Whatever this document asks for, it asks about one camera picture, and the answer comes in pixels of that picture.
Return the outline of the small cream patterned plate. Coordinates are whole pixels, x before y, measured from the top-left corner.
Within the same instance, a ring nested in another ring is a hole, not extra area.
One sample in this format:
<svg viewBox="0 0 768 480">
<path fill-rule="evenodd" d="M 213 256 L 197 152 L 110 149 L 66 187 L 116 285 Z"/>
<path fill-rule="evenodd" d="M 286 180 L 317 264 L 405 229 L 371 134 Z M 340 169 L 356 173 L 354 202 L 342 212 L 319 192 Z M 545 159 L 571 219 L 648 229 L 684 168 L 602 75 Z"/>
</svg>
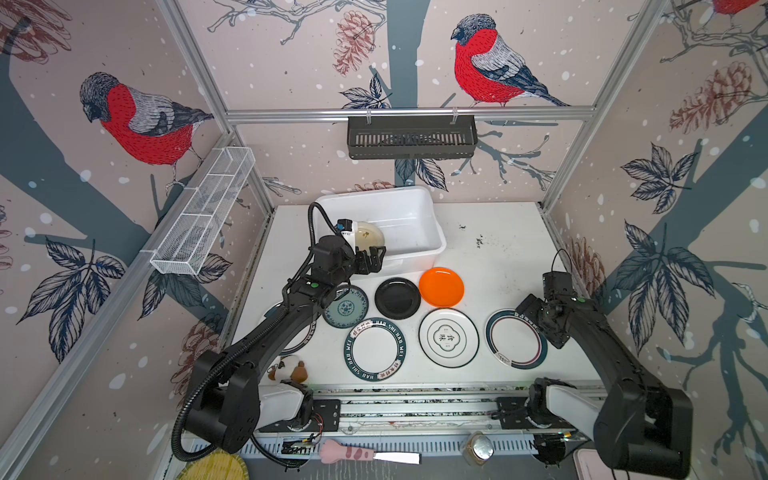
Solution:
<svg viewBox="0 0 768 480">
<path fill-rule="evenodd" d="M 371 247 L 385 247 L 385 237 L 382 231 L 374 224 L 358 221 L 354 233 L 355 246 L 360 250 L 368 250 Z"/>
</svg>

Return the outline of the green red rim plate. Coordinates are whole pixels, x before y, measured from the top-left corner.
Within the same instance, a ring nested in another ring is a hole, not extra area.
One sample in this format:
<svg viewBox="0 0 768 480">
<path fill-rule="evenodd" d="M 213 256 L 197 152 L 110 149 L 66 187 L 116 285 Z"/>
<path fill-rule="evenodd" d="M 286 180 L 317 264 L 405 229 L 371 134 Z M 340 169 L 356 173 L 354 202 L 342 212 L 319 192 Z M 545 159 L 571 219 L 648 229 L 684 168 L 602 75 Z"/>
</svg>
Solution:
<svg viewBox="0 0 768 480">
<path fill-rule="evenodd" d="M 520 370 L 540 366 L 548 354 L 548 342 L 535 325 L 511 309 L 499 310 L 489 317 L 485 340 L 498 361 Z"/>
</svg>

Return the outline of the orange plate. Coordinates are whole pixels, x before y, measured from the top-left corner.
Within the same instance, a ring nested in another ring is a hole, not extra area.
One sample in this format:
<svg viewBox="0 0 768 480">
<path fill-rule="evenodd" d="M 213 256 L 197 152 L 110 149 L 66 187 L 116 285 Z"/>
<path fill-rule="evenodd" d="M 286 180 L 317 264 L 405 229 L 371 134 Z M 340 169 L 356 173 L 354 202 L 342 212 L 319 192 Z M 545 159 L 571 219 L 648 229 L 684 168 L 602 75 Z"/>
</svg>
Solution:
<svg viewBox="0 0 768 480">
<path fill-rule="evenodd" d="M 419 280 L 422 299 L 437 308 L 457 306 L 465 294 L 462 278 L 453 270 L 435 267 L 427 270 Z"/>
</svg>

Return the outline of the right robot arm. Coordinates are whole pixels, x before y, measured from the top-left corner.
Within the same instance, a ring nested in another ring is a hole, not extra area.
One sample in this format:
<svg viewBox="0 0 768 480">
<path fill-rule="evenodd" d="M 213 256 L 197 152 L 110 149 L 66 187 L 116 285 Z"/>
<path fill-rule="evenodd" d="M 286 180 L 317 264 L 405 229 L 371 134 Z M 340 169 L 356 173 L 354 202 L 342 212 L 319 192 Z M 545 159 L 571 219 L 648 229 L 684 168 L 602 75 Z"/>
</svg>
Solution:
<svg viewBox="0 0 768 480">
<path fill-rule="evenodd" d="M 693 434 L 689 397 L 666 386 L 630 353 L 596 303 L 577 295 L 570 273 L 550 271 L 542 280 L 543 295 L 528 295 L 517 312 L 555 348 L 575 341 L 607 397 L 596 405 L 564 381 L 538 378 L 529 390 L 529 419 L 541 425 L 556 419 L 569 423 L 613 470 L 687 478 Z"/>
</svg>

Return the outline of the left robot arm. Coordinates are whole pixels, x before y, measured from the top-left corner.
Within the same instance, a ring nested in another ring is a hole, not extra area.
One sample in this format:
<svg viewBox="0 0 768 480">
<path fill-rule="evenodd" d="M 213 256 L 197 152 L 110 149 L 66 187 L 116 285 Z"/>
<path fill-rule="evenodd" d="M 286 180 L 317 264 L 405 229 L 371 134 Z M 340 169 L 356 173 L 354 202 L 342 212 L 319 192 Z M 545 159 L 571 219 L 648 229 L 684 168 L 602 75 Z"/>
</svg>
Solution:
<svg viewBox="0 0 768 480">
<path fill-rule="evenodd" d="M 312 235 L 307 257 L 281 290 L 281 302 L 241 340 L 195 361 L 171 433 L 177 460 L 197 461 L 217 449 L 236 453 L 256 430 L 277 422 L 310 423 L 308 387 L 292 379 L 261 381 L 290 341 L 336 300 L 337 291 L 349 289 L 352 276 L 381 271 L 385 247 L 353 245 L 345 235 L 350 224 L 329 222 L 330 234 Z"/>
</svg>

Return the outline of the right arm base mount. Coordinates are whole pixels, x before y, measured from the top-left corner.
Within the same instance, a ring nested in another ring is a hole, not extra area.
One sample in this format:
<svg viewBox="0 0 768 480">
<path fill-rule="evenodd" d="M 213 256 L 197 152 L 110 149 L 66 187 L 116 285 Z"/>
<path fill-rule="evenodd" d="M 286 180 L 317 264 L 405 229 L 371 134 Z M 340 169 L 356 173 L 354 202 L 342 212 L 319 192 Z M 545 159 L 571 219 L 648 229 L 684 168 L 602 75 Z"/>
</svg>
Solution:
<svg viewBox="0 0 768 480">
<path fill-rule="evenodd" d="M 529 418 L 526 397 L 498 397 L 496 410 L 491 419 L 499 422 L 503 430 L 535 429 L 537 425 Z"/>
</svg>

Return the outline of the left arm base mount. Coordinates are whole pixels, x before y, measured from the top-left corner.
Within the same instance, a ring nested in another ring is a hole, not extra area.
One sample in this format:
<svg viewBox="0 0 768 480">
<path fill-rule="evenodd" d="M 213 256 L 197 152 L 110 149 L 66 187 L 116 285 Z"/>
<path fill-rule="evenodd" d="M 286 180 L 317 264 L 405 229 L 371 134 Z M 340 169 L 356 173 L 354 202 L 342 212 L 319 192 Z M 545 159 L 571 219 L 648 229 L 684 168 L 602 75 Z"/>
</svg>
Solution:
<svg viewBox="0 0 768 480">
<path fill-rule="evenodd" d="M 312 413 L 305 424 L 298 420 L 282 420 L 261 427 L 259 433 L 328 433 L 339 430 L 341 401 L 338 399 L 314 400 Z"/>
</svg>

